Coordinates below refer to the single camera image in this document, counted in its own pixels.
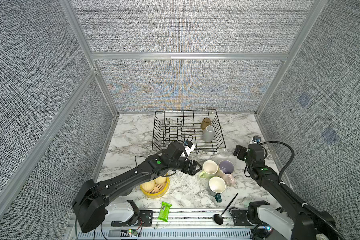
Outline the light green mug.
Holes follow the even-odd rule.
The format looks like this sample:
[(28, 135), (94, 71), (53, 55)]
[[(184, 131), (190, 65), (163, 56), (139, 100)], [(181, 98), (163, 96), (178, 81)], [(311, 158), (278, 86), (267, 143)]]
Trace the light green mug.
[(202, 179), (211, 179), (218, 172), (218, 164), (212, 160), (205, 161), (203, 164), (203, 169), (199, 174), (199, 177)]

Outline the grey mug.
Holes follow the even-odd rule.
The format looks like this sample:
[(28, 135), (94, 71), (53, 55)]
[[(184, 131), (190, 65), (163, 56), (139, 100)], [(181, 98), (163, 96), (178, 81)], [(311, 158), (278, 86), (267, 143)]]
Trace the grey mug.
[(204, 142), (212, 142), (215, 136), (215, 128), (211, 125), (206, 126), (203, 131), (202, 139)]

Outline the black wire dish rack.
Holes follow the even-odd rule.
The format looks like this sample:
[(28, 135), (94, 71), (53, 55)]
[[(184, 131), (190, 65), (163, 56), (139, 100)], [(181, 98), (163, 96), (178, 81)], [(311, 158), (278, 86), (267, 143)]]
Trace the black wire dish rack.
[[(214, 128), (214, 138), (210, 142), (203, 140), (202, 121), (208, 118)], [(167, 110), (156, 111), (154, 115), (152, 150), (159, 151), (171, 142), (191, 141), (195, 145), (194, 153), (213, 153), (226, 148), (223, 130), (217, 110)]]

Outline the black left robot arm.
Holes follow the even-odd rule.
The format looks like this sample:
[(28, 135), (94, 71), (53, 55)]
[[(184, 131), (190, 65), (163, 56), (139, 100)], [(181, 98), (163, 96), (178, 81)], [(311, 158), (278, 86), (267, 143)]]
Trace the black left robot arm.
[(136, 186), (163, 177), (169, 170), (190, 176), (201, 171), (202, 166), (188, 155), (186, 146), (171, 142), (166, 150), (148, 156), (132, 170), (98, 183), (92, 179), (84, 182), (72, 203), (81, 231), (88, 233), (99, 227), (106, 219), (106, 207)]

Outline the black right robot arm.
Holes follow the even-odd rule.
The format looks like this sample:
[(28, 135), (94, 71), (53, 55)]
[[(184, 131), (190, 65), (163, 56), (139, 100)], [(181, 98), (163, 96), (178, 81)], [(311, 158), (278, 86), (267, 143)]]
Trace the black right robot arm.
[(286, 214), (282, 214), (266, 201), (251, 202), (247, 210), (250, 223), (267, 224), (286, 240), (315, 240), (319, 234), (329, 240), (344, 239), (329, 213), (318, 211), (300, 198), (282, 181), (283, 171), (277, 173), (266, 166), (266, 151), (262, 144), (252, 143), (246, 148), (237, 145), (233, 155), (246, 163), (250, 178), (270, 193), (286, 211)]

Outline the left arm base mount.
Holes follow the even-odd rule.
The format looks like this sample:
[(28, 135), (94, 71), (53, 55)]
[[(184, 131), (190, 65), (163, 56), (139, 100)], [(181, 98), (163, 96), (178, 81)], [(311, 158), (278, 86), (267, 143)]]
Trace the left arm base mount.
[(140, 210), (134, 201), (112, 202), (106, 207), (105, 223), (112, 227), (151, 227), (152, 210)]

